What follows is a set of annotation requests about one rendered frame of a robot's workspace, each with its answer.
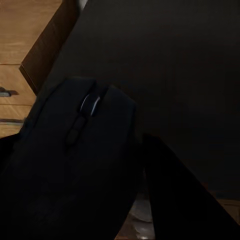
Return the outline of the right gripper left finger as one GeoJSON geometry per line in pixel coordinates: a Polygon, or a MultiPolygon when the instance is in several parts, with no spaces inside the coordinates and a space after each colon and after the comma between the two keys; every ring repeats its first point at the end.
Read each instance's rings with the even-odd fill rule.
{"type": "Polygon", "coordinates": [[[20,132],[0,138],[0,170],[2,163],[10,156],[14,144],[19,140],[20,132]]]}

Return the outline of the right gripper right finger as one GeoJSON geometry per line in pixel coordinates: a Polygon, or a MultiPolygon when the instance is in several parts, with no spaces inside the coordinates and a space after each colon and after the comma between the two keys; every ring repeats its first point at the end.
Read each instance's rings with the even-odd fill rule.
{"type": "Polygon", "coordinates": [[[142,153],[156,240],[240,240],[240,225],[159,137],[142,153]]]}

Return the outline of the mouse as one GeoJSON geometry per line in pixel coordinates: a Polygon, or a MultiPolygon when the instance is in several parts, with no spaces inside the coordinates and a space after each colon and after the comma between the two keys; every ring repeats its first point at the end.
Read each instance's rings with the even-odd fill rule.
{"type": "Polygon", "coordinates": [[[27,116],[0,169],[0,240],[114,240],[144,172],[138,103],[65,76],[27,116]]]}

